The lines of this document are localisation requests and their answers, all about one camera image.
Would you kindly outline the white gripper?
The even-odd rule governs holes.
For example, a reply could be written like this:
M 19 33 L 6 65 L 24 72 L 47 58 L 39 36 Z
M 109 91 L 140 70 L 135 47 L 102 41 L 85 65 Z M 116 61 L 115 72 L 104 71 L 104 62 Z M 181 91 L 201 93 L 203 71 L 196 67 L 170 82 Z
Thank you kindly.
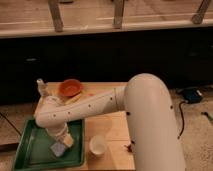
M 69 133 L 68 126 L 66 124 L 62 126 L 58 126 L 55 128 L 51 128 L 49 130 L 49 134 L 51 137 L 53 137 L 55 140 L 60 141 L 68 148 L 71 148 L 74 144 L 74 140 L 72 135 Z

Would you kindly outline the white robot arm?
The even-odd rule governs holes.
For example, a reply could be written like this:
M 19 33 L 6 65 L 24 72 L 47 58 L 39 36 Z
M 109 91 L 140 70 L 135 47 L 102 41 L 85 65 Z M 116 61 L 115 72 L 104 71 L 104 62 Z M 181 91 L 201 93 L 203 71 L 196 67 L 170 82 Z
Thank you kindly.
M 117 111 L 126 113 L 136 171 L 186 171 L 170 93 L 148 73 L 126 85 L 79 102 L 41 109 L 36 124 L 43 128 Z

